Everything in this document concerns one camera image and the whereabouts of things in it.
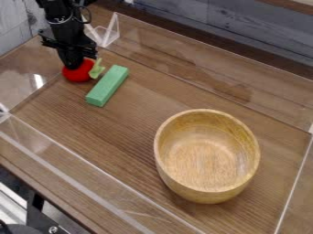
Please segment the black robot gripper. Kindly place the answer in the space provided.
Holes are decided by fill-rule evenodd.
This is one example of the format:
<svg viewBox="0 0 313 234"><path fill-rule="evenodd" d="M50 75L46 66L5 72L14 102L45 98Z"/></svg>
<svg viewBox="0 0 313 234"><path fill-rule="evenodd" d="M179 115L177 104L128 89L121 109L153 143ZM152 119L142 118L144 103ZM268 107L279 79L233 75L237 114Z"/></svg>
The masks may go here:
<svg viewBox="0 0 313 234"><path fill-rule="evenodd" d="M84 34L84 26L76 20L49 24L46 28L38 30L38 35L42 45L56 49L68 69L76 69L82 58L96 59L96 43Z"/></svg>

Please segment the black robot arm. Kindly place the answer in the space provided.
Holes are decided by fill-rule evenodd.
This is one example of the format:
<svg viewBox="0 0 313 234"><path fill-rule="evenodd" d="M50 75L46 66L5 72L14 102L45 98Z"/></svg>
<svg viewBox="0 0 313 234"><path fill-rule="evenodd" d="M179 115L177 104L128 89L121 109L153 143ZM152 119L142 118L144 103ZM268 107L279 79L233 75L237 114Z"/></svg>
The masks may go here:
<svg viewBox="0 0 313 234"><path fill-rule="evenodd" d="M94 1L35 0L49 25L38 30L41 45L57 51L68 69L77 69L85 58L96 58L96 43L84 33L84 26L92 22L88 5Z"/></svg>

